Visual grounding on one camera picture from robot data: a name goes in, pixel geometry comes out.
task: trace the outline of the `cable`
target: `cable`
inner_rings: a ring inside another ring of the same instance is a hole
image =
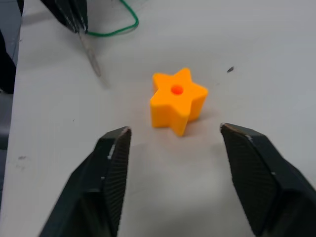
[[[123,3],[123,5],[126,7],[126,9],[130,12],[130,14],[132,14],[132,16],[135,19],[135,23],[133,25],[118,29],[116,31],[110,32],[110,33],[98,33],[98,32],[93,32],[93,31],[88,31],[87,34],[91,35],[91,36],[96,36],[96,37],[110,37],[110,36],[114,36],[118,33],[136,28],[139,25],[139,20],[138,17],[136,15],[136,13],[134,12],[134,10],[125,2],[125,0],[119,0],[121,3]]]

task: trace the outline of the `table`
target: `table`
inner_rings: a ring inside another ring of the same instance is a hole
[[[231,182],[221,122],[266,134],[316,187],[316,2],[128,0],[139,27],[94,39],[106,83],[78,37],[26,2],[0,236],[37,236],[71,172],[107,131],[133,131],[119,237],[253,236]],[[90,30],[132,22],[88,1]],[[189,67],[209,89],[186,136],[150,125],[155,72]]]

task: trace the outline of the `black object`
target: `black object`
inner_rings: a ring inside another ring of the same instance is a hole
[[[23,14],[23,9],[24,9],[24,0],[17,0],[18,6],[19,6],[19,10],[21,13],[21,16]]]
[[[41,0],[56,19],[69,30],[77,33],[88,31],[86,0]]]
[[[0,31],[0,89],[8,94],[13,94],[15,83],[16,67],[14,62],[7,54],[5,49],[5,42]]]
[[[221,133],[233,184],[253,233],[315,237],[316,192],[301,172],[259,132],[224,123]]]
[[[116,237],[131,130],[105,134],[71,174],[40,237]]]
[[[231,68],[229,68],[228,70],[227,70],[227,73],[230,73],[230,72],[232,72],[234,70],[234,67],[231,67]]]

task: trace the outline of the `orange star-shaped block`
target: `orange star-shaped block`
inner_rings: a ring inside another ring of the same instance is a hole
[[[191,80],[184,68],[175,75],[154,74],[155,94],[150,99],[152,126],[170,127],[182,136],[189,121],[197,119],[208,91]]]

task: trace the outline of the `dark speck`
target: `dark speck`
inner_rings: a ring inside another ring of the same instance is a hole
[[[227,73],[230,73],[233,70],[234,70],[234,67],[231,67],[231,68],[228,69]]]

